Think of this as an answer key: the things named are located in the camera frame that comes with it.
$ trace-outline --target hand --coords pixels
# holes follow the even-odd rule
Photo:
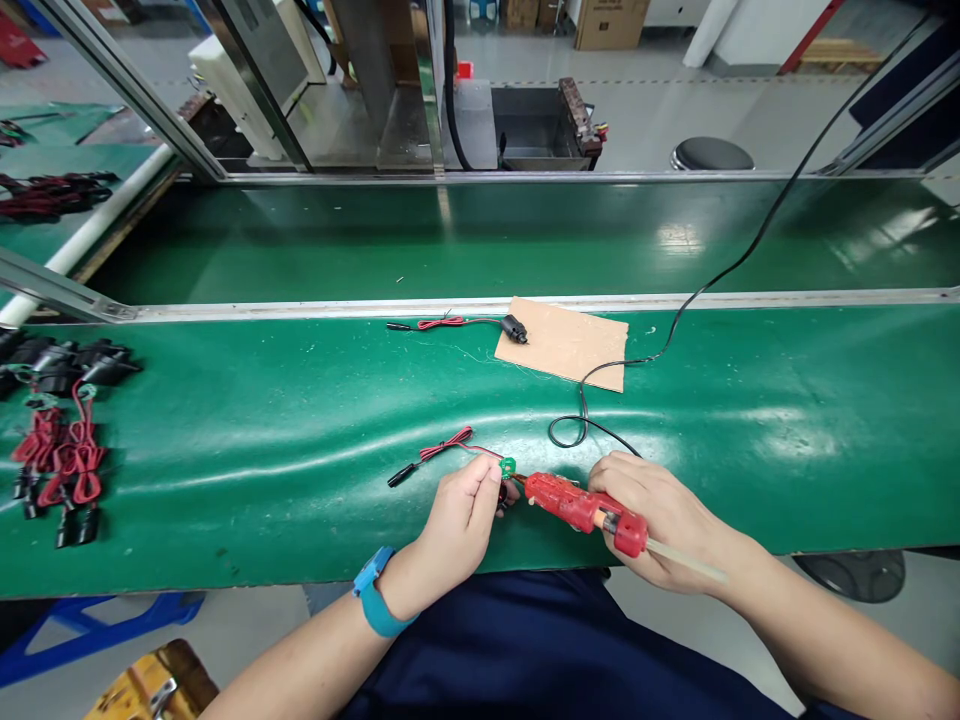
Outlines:
[[[378,587],[391,614],[407,620],[476,572],[487,552],[502,471],[489,455],[445,476],[420,537],[390,561]],[[507,483],[507,504],[520,492]]]
[[[711,513],[666,468],[635,455],[612,452],[590,471],[591,492],[605,492],[647,520],[650,537],[707,563],[728,576],[760,550],[752,539],[738,533]],[[644,551],[630,558],[613,547],[613,536],[604,532],[610,551],[644,580],[673,592],[720,595],[726,588],[715,580],[682,565]]]

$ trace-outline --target left hand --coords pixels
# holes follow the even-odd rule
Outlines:
[[[378,581],[380,593],[398,620],[430,607],[476,572],[487,552],[497,510],[502,471],[496,459],[478,455],[445,476],[420,537],[397,553]],[[507,504],[520,492],[507,483]]]

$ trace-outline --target right hand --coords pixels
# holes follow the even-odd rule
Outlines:
[[[624,452],[612,452],[590,471],[591,492],[605,492],[647,520],[650,537],[670,545],[728,575],[749,563],[760,546],[711,513],[669,470]],[[631,558],[613,547],[613,536],[604,532],[610,551],[644,580],[673,592],[720,595],[724,587],[682,565],[644,551]]]

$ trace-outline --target blue shirt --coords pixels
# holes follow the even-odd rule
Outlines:
[[[397,638],[341,717],[480,713],[791,717],[733,670],[627,618],[597,570],[472,577]],[[802,717],[855,716],[817,705]]]

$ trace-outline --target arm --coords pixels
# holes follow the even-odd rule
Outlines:
[[[614,452],[594,467],[590,490],[643,514],[652,537],[725,571],[720,585],[656,554],[629,558],[606,535],[650,583],[706,593],[739,613],[801,697],[878,719],[960,717],[956,678],[725,525],[666,469]]]
[[[474,573],[497,513],[500,476],[496,460],[482,455],[440,481],[420,537],[394,555],[377,580],[391,615],[409,620]],[[512,504],[519,497],[512,484],[510,494]],[[348,593],[244,670],[203,720],[332,717],[392,644],[373,631],[360,599]]]

